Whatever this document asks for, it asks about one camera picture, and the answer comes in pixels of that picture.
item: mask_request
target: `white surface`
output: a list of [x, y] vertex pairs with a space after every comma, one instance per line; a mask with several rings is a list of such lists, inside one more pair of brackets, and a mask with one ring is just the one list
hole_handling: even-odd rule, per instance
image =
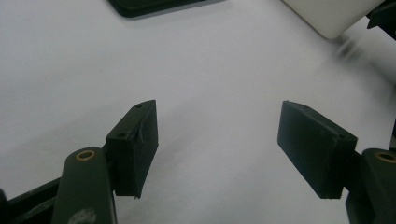
[[100, 1], [0, 3], [0, 186], [8, 198], [100, 147], [156, 99], [160, 146], [126, 223], [348, 223], [276, 144], [282, 101], [389, 146], [395, 43], [358, 22], [329, 42], [280, 1], [198, 4], [141, 20]]
[[385, 0], [284, 0], [321, 35], [336, 38]]

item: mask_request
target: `screw hole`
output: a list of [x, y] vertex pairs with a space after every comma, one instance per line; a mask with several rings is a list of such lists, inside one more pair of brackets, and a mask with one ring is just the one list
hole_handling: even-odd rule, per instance
[[76, 159], [78, 161], [88, 161], [92, 159], [92, 157], [95, 155], [95, 152], [92, 150], [85, 150], [77, 154]]
[[379, 152], [375, 154], [381, 161], [396, 163], [396, 158], [386, 152]]

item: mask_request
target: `white table surface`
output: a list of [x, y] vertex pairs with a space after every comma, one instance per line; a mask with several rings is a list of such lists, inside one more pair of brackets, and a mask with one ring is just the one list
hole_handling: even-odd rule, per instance
[[282, 101], [313, 107], [387, 148], [396, 45], [362, 19], [320, 37], [281, 1], [219, 1], [137, 20], [106, 0], [0, 2], [0, 188], [9, 199], [100, 147], [132, 105], [156, 99], [160, 146], [127, 223], [348, 223], [276, 143]]

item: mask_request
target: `white object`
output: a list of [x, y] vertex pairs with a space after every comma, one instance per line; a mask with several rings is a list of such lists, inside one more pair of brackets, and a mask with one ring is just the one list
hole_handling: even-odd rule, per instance
[[336, 38], [384, 0], [284, 0], [326, 38]]

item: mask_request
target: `black object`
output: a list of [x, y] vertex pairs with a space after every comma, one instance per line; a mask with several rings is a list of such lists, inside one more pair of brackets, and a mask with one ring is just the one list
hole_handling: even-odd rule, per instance
[[7, 201], [0, 223], [117, 223], [112, 191], [140, 197], [158, 146], [155, 101], [134, 106], [102, 147], [67, 157], [62, 177]]
[[390, 139], [389, 151], [396, 152], [396, 120], [393, 125], [392, 137]]
[[137, 17], [205, 0], [108, 0], [123, 17]]
[[396, 223], [396, 153], [360, 155], [357, 140], [312, 108], [283, 102], [277, 142], [316, 194], [339, 199], [346, 187], [351, 224]]
[[378, 26], [396, 40], [396, 0], [387, 0], [371, 11], [367, 29]]

